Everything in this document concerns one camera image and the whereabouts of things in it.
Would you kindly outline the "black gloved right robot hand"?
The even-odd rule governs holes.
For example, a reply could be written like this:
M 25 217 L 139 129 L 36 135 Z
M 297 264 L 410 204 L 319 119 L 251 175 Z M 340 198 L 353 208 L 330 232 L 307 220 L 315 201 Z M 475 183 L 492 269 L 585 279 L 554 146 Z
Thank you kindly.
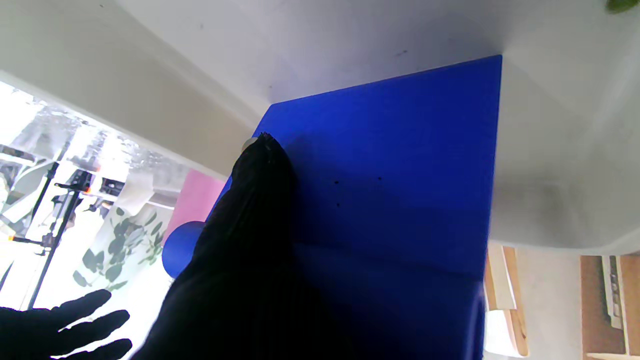
M 3 360 L 121 360 L 133 348 L 128 338 L 117 339 L 92 351 L 77 349 L 108 338 L 123 326 L 130 313 L 124 309 L 69 327 L 105 305 L 107 289 L 89 292 L 52 309 L 0 310 L 0 357 Z

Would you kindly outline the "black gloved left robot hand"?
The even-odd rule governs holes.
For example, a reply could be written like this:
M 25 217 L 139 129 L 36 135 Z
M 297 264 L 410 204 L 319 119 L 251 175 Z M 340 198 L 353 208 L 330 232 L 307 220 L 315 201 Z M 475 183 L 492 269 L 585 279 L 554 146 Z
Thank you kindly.
M 298 269 L 295 174 L 261 133 L 173 281 L 135 360 L 354 360 L 330 309 Z

